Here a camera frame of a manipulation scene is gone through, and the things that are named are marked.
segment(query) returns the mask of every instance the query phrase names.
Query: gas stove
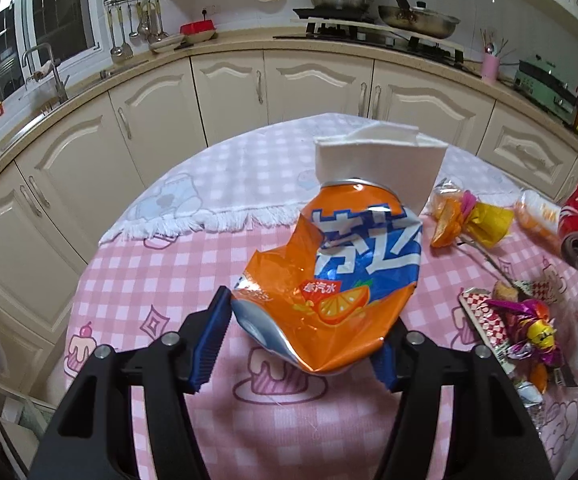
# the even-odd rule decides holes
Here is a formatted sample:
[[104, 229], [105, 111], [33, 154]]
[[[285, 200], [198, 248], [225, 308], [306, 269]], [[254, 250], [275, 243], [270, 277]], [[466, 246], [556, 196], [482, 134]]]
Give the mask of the gas stove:
[[473, 73], [464, 65], [463, 47], [450, 41], [376, 25], [372, 19], [349, 10], [294, 9], [293, 11], [298, 15], [298, 19], [292, 21], [306, 24], [304, 34], [275, 36], [275, 38], [363, 44], [423, 57]]

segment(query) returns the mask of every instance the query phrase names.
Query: countertop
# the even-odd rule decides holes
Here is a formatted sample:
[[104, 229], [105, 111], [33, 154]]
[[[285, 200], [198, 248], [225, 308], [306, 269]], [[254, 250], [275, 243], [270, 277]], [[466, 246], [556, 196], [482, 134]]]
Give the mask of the countertop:
[[[414, 68], [462, 84], [477, 92], [482, 92], [482, 94], [488, 95], [496, 101], [506, 104], [517, 112], [539, 123], [543, 128], [549, 130], [554, 134], [554, 136], [558, 137], [578, 153], [578, 137], [574, 133], [567, 130], [561, 123], [558, 123], [540, 108], [531, 104], [529, 101], [525, 100], [525, 98], [521, 97], [502, 83], [496, 83], [493, 85], [486, 84], [479, 77], [466, 72], [461, 72], [460, 70], [445, 66], [441, 63], [436, 63], [421, 57], [411, 56], [410, 54], [387, 50], [384, 48], [340, 43], [337, 41], [273, 38], [278, 35], [300, 34], [301, 32], [304, 32], [304, 29], [297, 27], [255, 28], [219, 32], [218, 36], [214, 40], [198, 43], [181, 50], [165, 54], [152, 54], [150, 52], [145, 52], [135, 56], [132, 60], [131, 68], [100, 81], [100, 83], [87, 88], [65, 104], [57, 107], [33, 127], [28, 128], [28, 131], [24, 135], [19, 136], [11, 146], [11, 139], [14, 138], [20, 128], [23, 127], [23, 124], [6, 135], [0, 142], [0, 151], [5, 150], [2, 156], [0, 156], [0, 172], [16, 158], [22, 150], [37, 139], [37, 137], [47, 131], [51, 126], [70, 114], [76, 108], [91, 101], [100, 94], [107, 92], [113, 87], [124, 83], [137, 75], [149, 72], [149, 70], [178, 59], [188, 56], [197, 56], [199, 54], [213, 54], [216, 52], [229, 52], [233, 50], [309, 50], [313, 52], [328, 52], [332, 54], [365, 57], [368, 59], [376, 59]], [[91, 76], [91, 78], [82, 82], [80, 86], [86, 87], [95, 81], [96, 78], [98, 78], [98, 75]]]

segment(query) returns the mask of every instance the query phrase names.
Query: crushed orange soda can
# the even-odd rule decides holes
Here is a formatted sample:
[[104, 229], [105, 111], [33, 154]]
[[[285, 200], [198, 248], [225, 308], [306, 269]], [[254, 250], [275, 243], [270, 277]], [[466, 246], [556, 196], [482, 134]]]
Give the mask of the crushed orange soda can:
[[421, 227], [378, 184], [324, 184], [287, 244], [247, 264], [233, 290], [238, 323], [306, 372], [342, 370], [381, 347], [412, 295]]

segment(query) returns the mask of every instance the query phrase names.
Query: pink cup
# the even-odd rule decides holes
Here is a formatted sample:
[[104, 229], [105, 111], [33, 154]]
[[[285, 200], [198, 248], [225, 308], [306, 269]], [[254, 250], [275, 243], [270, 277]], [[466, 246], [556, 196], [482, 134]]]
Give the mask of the pink cup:
[[498, 69], [500, 68], [500, 58], [487, 54], [482, 57], [482, 70], [480, 76], [485, 83], [493, 84], [498, 79]]

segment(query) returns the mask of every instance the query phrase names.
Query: metal screw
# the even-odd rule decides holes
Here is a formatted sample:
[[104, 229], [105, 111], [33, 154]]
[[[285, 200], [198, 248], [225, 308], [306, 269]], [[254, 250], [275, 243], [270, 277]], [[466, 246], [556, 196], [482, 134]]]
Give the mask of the metal screw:
[[95, 355], [98, 359], [104, 359], [105, 357], [109, 357], [111, 354], [111, 346], [109, 345], [100, 345], [93, 351], [93, 355]]
[[412, 345], [422, 345], [425, 342], [425, 336], [420, 332], [409, 332], [407, 334], [407, 341]]
[[173, 346], [175, 345], [178, 341], [180, 341], [180, 336], [178, 335], [177, 332], [167, 332], [165, 335], [163, 335], [160, 340], [162, 341], [163, 345], [166, 346]]
[[478, 345], [475, 352], [480, 359], [487, 359], [492, 355], [492, 351], [485, 345]]

